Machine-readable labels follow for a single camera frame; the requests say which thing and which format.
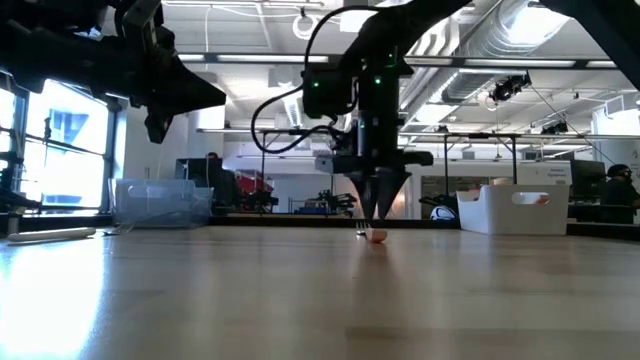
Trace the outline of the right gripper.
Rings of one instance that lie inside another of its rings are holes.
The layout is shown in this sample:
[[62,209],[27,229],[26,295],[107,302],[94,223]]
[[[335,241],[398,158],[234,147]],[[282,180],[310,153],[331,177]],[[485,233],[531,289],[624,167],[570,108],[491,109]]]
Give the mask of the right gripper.
[[[366,67],[353,78],[357,87],[356,119],[347,130],[330,130],[333,147],[316,157],[317,170],[348,174],[359,198],[365,219],[385,219],[411,173],[407,165],[431,166],[429,151],[405,152],[399,148],[400,80],[413,74],[408,66]],[[378,178],[372,175],[378,172]]]

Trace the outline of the black metal rig frame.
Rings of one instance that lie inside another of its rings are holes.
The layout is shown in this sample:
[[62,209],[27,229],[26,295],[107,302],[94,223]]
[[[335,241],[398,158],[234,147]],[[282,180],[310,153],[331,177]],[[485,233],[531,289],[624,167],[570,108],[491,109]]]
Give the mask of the black metal rig frame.
[[334,176],[315,168],[316,156],[327,149],[327,144],[309,136],[287,151],[275,153],[295,142],[301,130],[260,131],[261,145],[269,152],[260,153],[260,170],[272,187],[271,197],[278,199],[273,206],[275,214],[301,214],[301,208],[311,207],[311,213],[328,212],[326,202],[318,200],[324,190],[333,191]]
[[449,144],[448,140],[450,138],[457,138],[461,140],[466,138],[468,140],[473,139],[498,139],[500,143],[502,143],[503,138],[508,138],[511,142],[510,145],[504,145],[511,154],[512,154],[512,181],[514,184],[518,183],[518,175],[517,175],[517,159],[516,159],[516,147],[517,147],[517,138],[520,138],[520,134],[516,133],[488,133],[488,132],[478,132],[478,133],[443,133],[443,150],[444,150],[444,193],[446,195],[450,194],[449,187],[449,158],[448,152],[450,149],[454,147],[454,144]]

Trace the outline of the long ceiling light bar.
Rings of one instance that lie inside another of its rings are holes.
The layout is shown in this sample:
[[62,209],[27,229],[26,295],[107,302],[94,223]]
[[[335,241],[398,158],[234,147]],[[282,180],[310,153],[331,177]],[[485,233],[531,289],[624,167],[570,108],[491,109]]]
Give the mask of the long ceiling light bar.
[[[186,63],[228,63],[228,64],[303,64],[303,54],[222,54],[183,53],[179,58]],[[436,68],[523,68],[523,69],[593,69],[617,70],[616,64],[608,59],[567,59],[567,58],[469,58],[451,56],[405,56],[405,62],[415,67]]]

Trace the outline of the white sign board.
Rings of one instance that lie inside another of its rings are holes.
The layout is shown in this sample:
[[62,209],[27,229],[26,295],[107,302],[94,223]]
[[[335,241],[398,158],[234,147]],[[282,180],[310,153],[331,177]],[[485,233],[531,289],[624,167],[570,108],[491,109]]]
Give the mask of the white sign board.
[[522,162],[517,165],[517,182],[520,185],[568,185],[572,184],[569,162]]

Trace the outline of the clear plastic bin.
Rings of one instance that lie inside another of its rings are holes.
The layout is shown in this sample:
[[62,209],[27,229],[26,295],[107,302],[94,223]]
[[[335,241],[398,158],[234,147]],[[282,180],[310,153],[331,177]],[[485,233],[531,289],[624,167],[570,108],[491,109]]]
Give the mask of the clear plastic bin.
[[191,180],[112,179],[111,213],[116,224],[141,216],[185,211],[192,228],[206,225],[210,218],[211,192],[197,188]]

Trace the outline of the person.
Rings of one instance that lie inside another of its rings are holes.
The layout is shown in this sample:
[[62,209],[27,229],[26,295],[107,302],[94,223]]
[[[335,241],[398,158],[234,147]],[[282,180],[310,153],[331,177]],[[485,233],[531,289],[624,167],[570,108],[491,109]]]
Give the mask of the person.
[[600,200],[605,223],[634,223],[636,209],[640,208],[640,193],[633,186],[631,175],[631,169],[625,164],[615,164],[607,170],[609,180],[603,187]]
[[205,181],[212,193],[212,209],[218,212],[235,210],[240,204],[240,188],[235,174],[223,167],[223,159],[216,152],[206,157]]

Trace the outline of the white-handled silver fork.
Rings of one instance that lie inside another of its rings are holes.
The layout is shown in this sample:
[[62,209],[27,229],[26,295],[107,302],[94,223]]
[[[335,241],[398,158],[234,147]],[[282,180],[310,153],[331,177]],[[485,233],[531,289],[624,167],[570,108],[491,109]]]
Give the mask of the white-handled silver fork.
[[[111,230],[105,232],[105,235],[121,235],[131,231],[135,226],[134,222],[124,222]],[[6,239],[12,243],[30,243],[30,242],[46,242],[46,241],[67,241],[90,238],[97,234],[97,230],[93,227],[80,227],[68,229],[42,230],[31,232],[19,232],[6,236]]]

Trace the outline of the white plastic bin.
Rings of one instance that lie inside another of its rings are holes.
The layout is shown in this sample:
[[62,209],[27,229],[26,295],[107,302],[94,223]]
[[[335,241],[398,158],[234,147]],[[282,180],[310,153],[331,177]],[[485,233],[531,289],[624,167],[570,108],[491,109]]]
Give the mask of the white plastic bin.
[[[475,191],[457,191],[462,230],[486,235],[565,235],[568,185],[483,185]],[[548,194],[545,205],[535,204]]]

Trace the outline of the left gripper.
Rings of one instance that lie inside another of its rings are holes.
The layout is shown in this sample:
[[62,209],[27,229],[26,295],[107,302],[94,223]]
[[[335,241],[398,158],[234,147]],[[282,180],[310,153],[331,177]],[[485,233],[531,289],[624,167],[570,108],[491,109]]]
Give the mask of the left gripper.
[[148,108],[145,127],[151,143],[162,144],[173,121],[172,116],[153,113],[166,110],[179,115],[226,104],[222,90],[191,72],[177,56],[166,67],[168,52],[161,47],[149,51],[116,47],[112,55],[112,92],[126,97],[132,105]]

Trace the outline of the black background machine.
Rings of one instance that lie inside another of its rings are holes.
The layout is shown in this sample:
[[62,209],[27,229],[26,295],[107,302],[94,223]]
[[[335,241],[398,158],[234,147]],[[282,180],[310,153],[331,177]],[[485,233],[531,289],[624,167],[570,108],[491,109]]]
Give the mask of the black background machine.
[[15,151],[0,152],[0,161],[5,161],[7,166],[0,169],[0,213],[8,213],[14,208],[27,208],[40,210],[42,204],[38,201],[27,199],[13,191],[13,178],[17,165],[22,165],[24,159]]

